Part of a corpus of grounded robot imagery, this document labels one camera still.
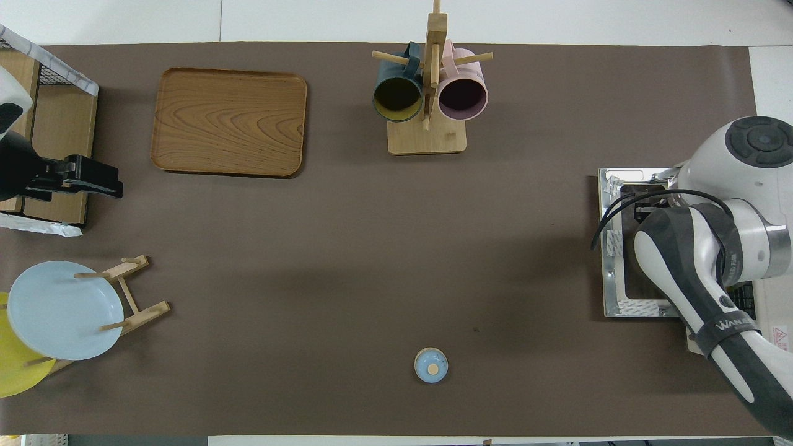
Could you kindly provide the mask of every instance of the brown table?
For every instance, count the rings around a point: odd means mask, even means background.
[[[754,113],[746,48],[470,45],[488,109],[462,154],[390,156],[373,49],[223,43],[55,47],[102,87],[77,239],[0,231],[0,288],[45,260],[146,254],[139,304],[173,311],[0,400],[0,431],[614,436],[766,432],[679,321],[603,316],[598,167],[663,167]],[[149,160],[170,67],[308,82],[293,179],[176,175]],[[441,348],[450,374],[418,381]]]

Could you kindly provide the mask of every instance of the wooden tray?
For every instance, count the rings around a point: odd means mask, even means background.
[[[171,68],[159,84],[151,161],[172,172],[293,175],[305,103],[298,75]]]

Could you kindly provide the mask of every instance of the plate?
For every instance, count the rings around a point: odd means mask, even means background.
[[[8,318],[28,347],[57,359],[89,359],[106,352],[121,327],[100,331],[124,320],[118,293],[100,277],[75,279],[95,272],[79,263],[53,261],[25,270],[11,286]]]
[[[8,302],[8,293],[0,293],[0,305]],[[55,360],[25,366],[41,357],[19,340],[11,329],[8,315],[0,310],[0,398],[19,394],[38,384],[52,370]]]

